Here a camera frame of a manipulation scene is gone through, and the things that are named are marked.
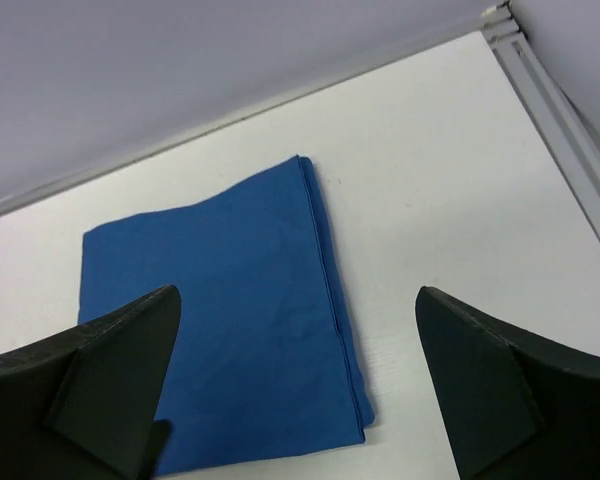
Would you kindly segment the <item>blue surgical cloth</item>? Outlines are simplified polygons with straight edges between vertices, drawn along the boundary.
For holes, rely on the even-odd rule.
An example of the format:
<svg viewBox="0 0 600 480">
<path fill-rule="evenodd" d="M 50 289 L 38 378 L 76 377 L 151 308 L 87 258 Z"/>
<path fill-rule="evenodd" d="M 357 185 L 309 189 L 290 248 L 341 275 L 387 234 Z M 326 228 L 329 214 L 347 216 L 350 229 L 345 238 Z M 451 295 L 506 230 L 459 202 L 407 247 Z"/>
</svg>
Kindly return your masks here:
<svg viewBox="0 0 600 480">
<path fill-rule="evenodd" d="M 182 313 L 161 475 L 362 444 L 375 413 L 310 159 L 85 233 L 80 322 L 162 285 Z"/>
</svg>

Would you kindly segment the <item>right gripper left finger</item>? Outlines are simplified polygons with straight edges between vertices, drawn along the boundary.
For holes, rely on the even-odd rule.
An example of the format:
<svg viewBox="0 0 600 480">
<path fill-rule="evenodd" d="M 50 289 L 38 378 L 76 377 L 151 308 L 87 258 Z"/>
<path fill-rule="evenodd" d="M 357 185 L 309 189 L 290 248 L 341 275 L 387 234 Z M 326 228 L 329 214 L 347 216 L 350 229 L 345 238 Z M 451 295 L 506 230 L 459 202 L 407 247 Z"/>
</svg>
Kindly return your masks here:
<svg viewBox="0 0 600 480">
<path fill-rule="evenodd" d="M 151 479 L 181 318 L 174 286 L 0 354 L 0 479 Z"/>
</svg>

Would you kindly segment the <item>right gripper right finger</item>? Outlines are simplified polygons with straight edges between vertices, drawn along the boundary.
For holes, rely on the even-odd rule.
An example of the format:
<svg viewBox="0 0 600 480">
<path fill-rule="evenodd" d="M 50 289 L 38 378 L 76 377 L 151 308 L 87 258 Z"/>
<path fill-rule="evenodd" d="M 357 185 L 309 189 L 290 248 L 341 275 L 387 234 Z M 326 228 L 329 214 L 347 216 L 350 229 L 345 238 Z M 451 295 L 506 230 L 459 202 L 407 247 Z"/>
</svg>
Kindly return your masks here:
<svg viewBox="0 0 600 480">
<path fill-rule="evenodd" d="M 420 342 L 462 479 L 600 479 L 600 357 L 434 288 Z"/>
</svg>

